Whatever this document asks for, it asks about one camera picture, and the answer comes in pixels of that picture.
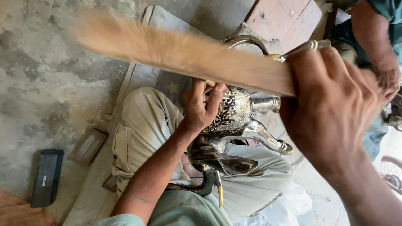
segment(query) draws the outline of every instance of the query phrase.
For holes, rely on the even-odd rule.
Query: silver elephant figurine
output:
[[[286,57],[302,49],[317,49],[330,46],[328,40],[310,40],[284,55],[269,54],[258,38],[251,35],[239,35],[225,39],[232,48],[239,44],[251,43],[259,46],[264,55],[277,61],[285,61]],[[258,166],[258,162],[240,156],[228,155],[227,147],[231,140],[254,139],[269,150],[284,155],[292,154],[293,148],[283,140],[275,139],[265,126],[253,119],[251,115],[258,111],[271,110],[279,112],[280,98],[269,97],[253,100],[251,90],[227,86],[214,121],[206,127],[193,141],[187,152],[190,163],[203,173],[203,182],[198,187],[169,183],[167,189],[193,191],[201,196],[210,194],[216,187],[219,193],[219,207],[223,204],[223,189],[219,172],[225,175],[246,175]]]

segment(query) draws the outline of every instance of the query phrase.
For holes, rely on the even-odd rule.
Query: man's arm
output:
[[[352,224],[400,225],[402,203],[372,167],[362,137],[378,114],[371,71],[343,62],[334,48],[294,53],[297,101],[282,99],[290,138],[337,191]]]
[[[391,101],[400,87],[400,71],[388,37],[388,19],[366,0],[353,7],[351,19],[353,34],[373,64],[384,101]]]
[[[211,92],[206,101],[205,93],[209,90]],[[201,80],[193,81],[193,87],[184,98],[186,107],[184,120],[166,143],[135,172],[111,216],[134,214],[147,225],[183,152],[201,130],[214,120],[224,91],[228,91],[224,84],[217,83],[212,89]]]

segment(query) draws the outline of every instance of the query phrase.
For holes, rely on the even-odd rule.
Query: tire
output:
[[[381,158],[381,162],[392,162],[396,166],[402,169],[402,160],[392,157],[392,156],[383,156]],[[401,189],[396,189],[394,186],[391,187],[394,191],[396,191],[398,194],[402,195],[402,190]]]

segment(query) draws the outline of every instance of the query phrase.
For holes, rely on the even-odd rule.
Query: white plastic bag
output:
[[[312,209],[313,202],[306,190],[292,181],[270,206],[255,217],[243,218],[234,226],[299,226],[297,217]]]

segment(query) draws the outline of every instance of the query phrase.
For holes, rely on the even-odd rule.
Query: pink wooden plank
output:
[[[259,0],[246,23],[266,40],[279,39],[286,53],[308,40],[321,14],[314,0]]]

